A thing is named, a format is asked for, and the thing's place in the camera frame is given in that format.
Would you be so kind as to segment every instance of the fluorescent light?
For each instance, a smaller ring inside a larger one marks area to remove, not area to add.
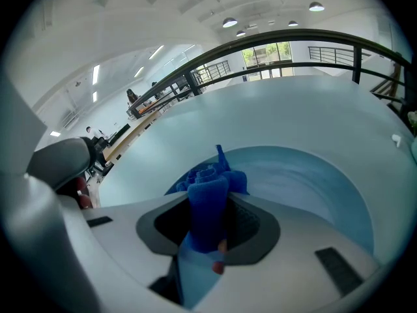
[[[310,3],[310,7],[309,9],[312,12],[321,12],[322,10],[324,10],[324,6],[321,3],[318,3],[316,1]]]
[[[187,50],[189,50],[189,49],[191,49],[193,46],[195,46],[195,44],[193,44],[189,48],[185,49],[184,52],[187,51]]]
[[[156,51],[154,53],[152,53],[152,55],[149,57],[149,59],[152,59],[153,57],[155,57],[155,55],[159,52],[159,50],[161,50],[164,46],[161,45],[159,48],[156,49]]]
[[[237,21],[234,18],[225,18],[223,21],[223,28],[231,27],[232,25],[235,25]]]
[[[139,75],[139,73],[143,70],[143,67],[141,67],[135,74],[135,78]]]
[[[93,85],[98,81],[98,70],[100,70],[100,65],[95,66],[93,69]]]

